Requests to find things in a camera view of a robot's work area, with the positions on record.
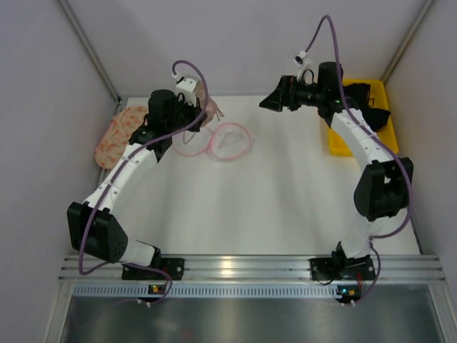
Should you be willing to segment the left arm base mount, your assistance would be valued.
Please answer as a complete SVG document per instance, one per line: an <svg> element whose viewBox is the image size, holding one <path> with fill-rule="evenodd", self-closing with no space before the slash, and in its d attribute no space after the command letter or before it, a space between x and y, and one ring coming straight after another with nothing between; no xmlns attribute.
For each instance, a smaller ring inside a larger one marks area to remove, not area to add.
<svg viewBox="0 0 457 343"><path fill-rule="evenodd" d="M124 265L121 275L126 281L156 281L167 280L166 275L173 281L180 281L184 275L185 259L162 257L153 267L132 267Z"/></svg>

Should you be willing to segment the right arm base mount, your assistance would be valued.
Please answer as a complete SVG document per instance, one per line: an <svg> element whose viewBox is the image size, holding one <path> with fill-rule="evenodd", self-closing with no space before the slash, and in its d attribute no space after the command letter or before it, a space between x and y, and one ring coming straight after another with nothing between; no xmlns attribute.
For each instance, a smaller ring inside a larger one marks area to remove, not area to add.
<svg viewBox="0 0 457 343"><path fill-rule="evenodd" d="M370 256L337 261L330 257L310 259L311 278L320 284L333 281L372 281L375 269Z"/></svg>

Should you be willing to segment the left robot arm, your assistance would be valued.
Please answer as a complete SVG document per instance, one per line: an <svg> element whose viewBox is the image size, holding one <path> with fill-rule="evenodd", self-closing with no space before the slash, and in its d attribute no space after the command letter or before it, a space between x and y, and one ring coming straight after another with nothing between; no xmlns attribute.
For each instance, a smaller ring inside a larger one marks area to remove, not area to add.
<svg viewBox="0 0 457 343"><path fill-rule="evenodd" d="M73 202L67 209L71 246L80 257L88 254L103 264L154 265L159 248L135 240L119 213L171 147L173 136L198 132L208 114L208 90L202 86L153 91L147 106L127 108L114 117L96 149L109 175L82 203Z"/></svg>

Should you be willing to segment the pink satin bra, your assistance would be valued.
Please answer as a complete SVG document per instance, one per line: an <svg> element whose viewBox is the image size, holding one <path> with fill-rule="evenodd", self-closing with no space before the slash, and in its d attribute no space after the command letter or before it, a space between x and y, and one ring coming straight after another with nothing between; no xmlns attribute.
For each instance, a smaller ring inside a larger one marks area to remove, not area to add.
<svg viewBox="0 0 457 343"><path fill-rule="evenodd" d="M222 117L224 117L224 114L219 109L219 106L217 105L217 103L209 96L206 83L203 82L202 80L198 80L198 81L199 81L199 83L198 83L197 97L200 101L202 111L205 111L207 113L207 118L203 122L202 127L201 127L201 128L203 128L207 124L209 124L214 118L217 118L217 120L220 120Z"/></svg>

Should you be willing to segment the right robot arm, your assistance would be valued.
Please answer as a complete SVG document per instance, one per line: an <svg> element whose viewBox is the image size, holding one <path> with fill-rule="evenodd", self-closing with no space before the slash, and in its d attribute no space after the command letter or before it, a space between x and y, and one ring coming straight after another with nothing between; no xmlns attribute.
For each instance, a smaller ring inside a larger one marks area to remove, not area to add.
<svg viewBox="0 0 457 343"><path fill-rule="evenodd" d="M297 76L283 75L276 88L260 102L262 109L296 111L315 107L327 126L349 148L361 170L353 192L359 220L338 243L335 252L347 258L366 256L374 239L382 239L381 225L411 204L412 161L398 158L373 131L361 107L343 91L343 69L338 62L324 62L318 79L308 84Z"/></svg>

